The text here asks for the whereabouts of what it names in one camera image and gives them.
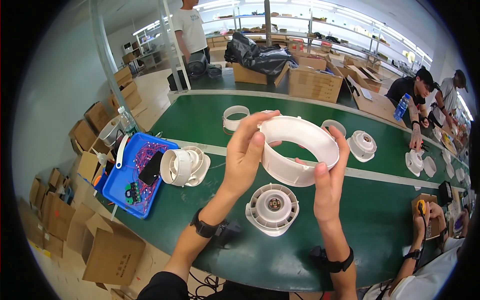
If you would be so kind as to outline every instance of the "blue plastic tray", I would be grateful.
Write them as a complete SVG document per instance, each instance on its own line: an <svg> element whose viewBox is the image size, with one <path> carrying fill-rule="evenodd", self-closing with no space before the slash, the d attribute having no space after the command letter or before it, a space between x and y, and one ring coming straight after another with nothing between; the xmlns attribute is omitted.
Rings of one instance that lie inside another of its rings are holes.
<svg viewBox="0 0 480 300"><path fill-rule="evenodd" d="M162 183L162 178L160 177L158 179L159 183L156 185L153 192L154 194L150 198L150 202L146 208L144 206L145 200L143 197L141 202L135 203L134 205L127 204L125 201L125 186L134 180L133 168L135 167L135 156L142 146L147 142L163 144L168 146L169 149L179 148L179 146L175 143L145 133L139 132L134 134L123 150L122 167L120 169L113 167L102 190L102 194L105 198L109 199L120 208L140 219L145 219L148 216L150 208L152 207L152 202L155 198L155 194Z"/></svg>

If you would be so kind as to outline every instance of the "green workbench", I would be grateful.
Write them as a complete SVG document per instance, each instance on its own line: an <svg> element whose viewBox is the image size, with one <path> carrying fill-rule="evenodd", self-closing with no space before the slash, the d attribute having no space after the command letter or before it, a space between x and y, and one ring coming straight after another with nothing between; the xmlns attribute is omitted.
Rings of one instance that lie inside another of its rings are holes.
<svg viewBox="0 0 480 300"><path fill-rule="evenodd" d="M172 254L178 236L190 222L198 208L205 206L215 195L225 172L225 157L212 154L208 146L222 152L231 135L222 128L223 111L233 105L243 105L251 113L265 109L279 109L283 115L301 116L321 125L325 119L335 119L347 129L347 136L355 130L368 132L377 143L375 158L360 163L352 155L340 201L340 220L349 245L355 253L357 286L369 286L393 278L402 264L402 248L412 242L410 202L420 192L438 195L435 188L422 187L416 191L411 183L421 180L441 183L449 180L452 186L464 187L449 179L440 149L430 146L438 171L433 178L423 172L415 177L405 166L410 134L402 129L367 117L322 105L238 95L180 96L152 127L153 134L162 131L167 139L204 144L211 158L210 169L197 187L176 187L162 184L147 219L140 220L123 210L116 217L149 243ZM293 143L283 143L276 150L287 157L314 161L306 149ZM452 159L454 168L468 169ZM314 268L308 251L323 243L312 206L315 187L289 187L300 203L300 213L291 227L280 237L269 237L255 228L245 217L245 205L259 187L279 183L260 165L252 187L237 201L227 219L238 220L242 233L227 245L217 249L209 245L195 260L193 266L216 276L261 288L285 291L317 292L332 290L329 275ZM99 200L109 210L108 200ZM433 241L426 243L429 252Z"/></svg>

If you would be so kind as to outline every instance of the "person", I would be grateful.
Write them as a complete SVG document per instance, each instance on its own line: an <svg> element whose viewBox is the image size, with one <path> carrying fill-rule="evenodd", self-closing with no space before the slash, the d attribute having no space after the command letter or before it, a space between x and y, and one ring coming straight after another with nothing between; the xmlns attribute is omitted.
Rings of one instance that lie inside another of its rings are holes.
<svg viewBox="0 0 480 300"><path fill-rule="evenodd" d="M203 53L210 63L210 52L207 46L202 18L196 9L198 0L182 0L183 6L173 13L172 22L175 37L186 63L193 53Z"/></svg>
<svg viewBox="0 0 480 300"><path fill-rule="evenodd" d="M438 84L433 81L430 72L422 67L417 71L415 77L403 77L395 80L385 95L395 107L404 94L408 94L412 98L413 101L408 102L408 114L404 114L403 121L407 127L412 128L409 147L417 152L420 151L422 143L420 124L425 128L429 126L425 98L435 88L440 89Z"/></svg>
<svg viewBox="0 0 480 300"><path fill-rule="evenodd" d="M278 110L269 113L257 112L240 122L227 145L223 182L212 200L201 209L198 214L199 221L208 225L222 222L238 198L253 184L265 143L265 136L258 131L257 125L278 115L280 115ZM340 224L339 207L350 150L347 141L338 129L331 126L330 134L338 143L340 159L330 171L324 162L316 165L313 212L320 227L328 260L345 262L351 256L350 247ZM186 300L189 298L187 280L190 268L197 255L210 240L202 237L195 228L196 226L187 225L180 234L173 254L163 271L152 277L148 285L140 292L138 300ZM350 263L345 271L331 273L330 276L339 299L356 299L355 264ZM287 300L288 293L248 287L227 281L222 291L205 299Z"/></svg>
<svg viewBox="0 0 480 300"><path fill-rule="evenodd" d="M462 70L455 71L453 77L443 79L440 89L435 94L436 101L431 104L432 110L428 119L440 128L443 127L445 121L448 127L452 128L451 113L456 108L457 88L465 88L468 93L467 79Z"/></svg>
<svg viewBox="0 0 480 300"><path fill-rule="evenodd" d="M434 203L426 203L425 223L428 224L431 218L437 218L440 229L446 229L445 216L442 208ZM461 246L464 237L468 234L470 226L468 210L462 211L462 231L459 239L448 237L448 231L438 238L441 238L440 250L442 254L437 256L431 262L415 271L416 260L414 258L404 258L402 267L391 284L374 285L368 290L363 300L423 300L433 299L440 291L445 281L450 276L455 267L458 257L461 255ZM413 217L414 234L413 243L408 253L420 250L421 243L425 234L425 225L420 214Z"/></svg>

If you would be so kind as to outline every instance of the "paper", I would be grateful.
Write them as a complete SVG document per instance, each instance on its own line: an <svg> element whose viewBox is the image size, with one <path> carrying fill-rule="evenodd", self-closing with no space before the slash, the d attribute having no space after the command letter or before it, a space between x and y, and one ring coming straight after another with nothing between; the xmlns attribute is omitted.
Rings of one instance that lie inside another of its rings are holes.
<svg viewBox="0 0 480 300"><path fill-rule="evenodd" d="M365 97L365 99L373 101L372 95L370 95L370 92L366 88L361 87L360 90L361 90L363 96Z"/></svg>

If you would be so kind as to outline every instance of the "tattoo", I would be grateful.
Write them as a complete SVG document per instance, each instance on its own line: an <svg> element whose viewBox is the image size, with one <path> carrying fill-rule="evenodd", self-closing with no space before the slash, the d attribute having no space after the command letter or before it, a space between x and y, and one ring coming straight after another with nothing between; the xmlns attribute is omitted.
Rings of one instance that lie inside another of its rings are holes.
<svg viewBox="0 0 480 300"><path fill-rule="evenodd" d="M408 113L410 114L411 121L418 121L419 120L419 110L413 103L413 99L408 102Z"/></svg>

